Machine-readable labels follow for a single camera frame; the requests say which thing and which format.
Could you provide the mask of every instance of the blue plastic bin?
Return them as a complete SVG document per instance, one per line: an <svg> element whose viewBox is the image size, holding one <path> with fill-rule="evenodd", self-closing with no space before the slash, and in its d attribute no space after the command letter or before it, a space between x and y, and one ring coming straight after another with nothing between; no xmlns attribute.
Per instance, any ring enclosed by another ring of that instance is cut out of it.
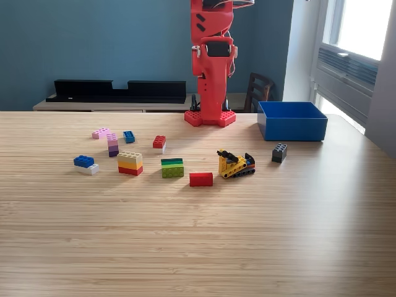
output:
<svg viewBox="0 0 396 297"><path fill-rule="evenodd" d="M311 102L259 102L257 122L267 141L322 141L327 121Z"/></svg>

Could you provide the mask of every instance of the red base plate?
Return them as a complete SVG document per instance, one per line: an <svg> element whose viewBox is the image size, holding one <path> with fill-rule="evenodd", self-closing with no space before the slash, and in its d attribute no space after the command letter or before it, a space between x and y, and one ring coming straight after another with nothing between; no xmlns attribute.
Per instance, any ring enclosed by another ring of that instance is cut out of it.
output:
<svg viewBox="0 0 396 297"><path fill-rule="evenodd" d="M203 121L200 116L200 111L187 111L184 114L184 120L192 124L194 127L200 125L218 125L226 127L236 121L236 114L233 111L222 111L220 119L214 121Z"/></svg>

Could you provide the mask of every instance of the red and yellow lego stack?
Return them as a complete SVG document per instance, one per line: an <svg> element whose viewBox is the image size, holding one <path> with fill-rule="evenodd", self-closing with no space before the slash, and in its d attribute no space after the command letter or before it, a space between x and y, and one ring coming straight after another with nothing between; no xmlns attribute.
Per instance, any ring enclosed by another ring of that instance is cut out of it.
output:
<svg viewBox="0 0 396 297"><path fill-rule="evenodd" d="M138 176L143 172L143 157L141 153L122 151L117 156L118 172Z"/></svg>

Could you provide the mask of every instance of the blue box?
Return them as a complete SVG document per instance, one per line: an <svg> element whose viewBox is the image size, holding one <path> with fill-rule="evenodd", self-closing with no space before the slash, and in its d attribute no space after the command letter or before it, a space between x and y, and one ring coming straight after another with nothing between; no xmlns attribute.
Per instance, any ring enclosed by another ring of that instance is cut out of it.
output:
<svg viewBox="0 0 396 297"><path fill-rule="evenodd" d="M135 142L135 135L132 131L124 131L124 139L127 144Z"/></svg>
<svg viewBox="0 0 396 297"><path fill-rule="evenodd" d="M311 102L259 102L257 122L266 141L322 141L327 121Z"/></svg>
<svg viewBox="0 0 396 297"><path fill-rule="evenodd" d="M93 158L83 155L74 159L74 165L78 167L88 168L89 166L92 166L93 163Z"/></svg>

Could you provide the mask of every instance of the yellow toy bulldozer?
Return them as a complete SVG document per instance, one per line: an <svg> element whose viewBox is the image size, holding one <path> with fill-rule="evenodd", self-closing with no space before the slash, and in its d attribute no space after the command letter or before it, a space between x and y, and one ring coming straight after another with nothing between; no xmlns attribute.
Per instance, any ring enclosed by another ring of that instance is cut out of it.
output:
<svg viewBox="0 0 396 297"><path fill-rule="evenodd" d="M256 163L252 156L245 153L245 157L235 156L226 150L217 151L218 172L224 178L240 178L256 172Z"/></svg>

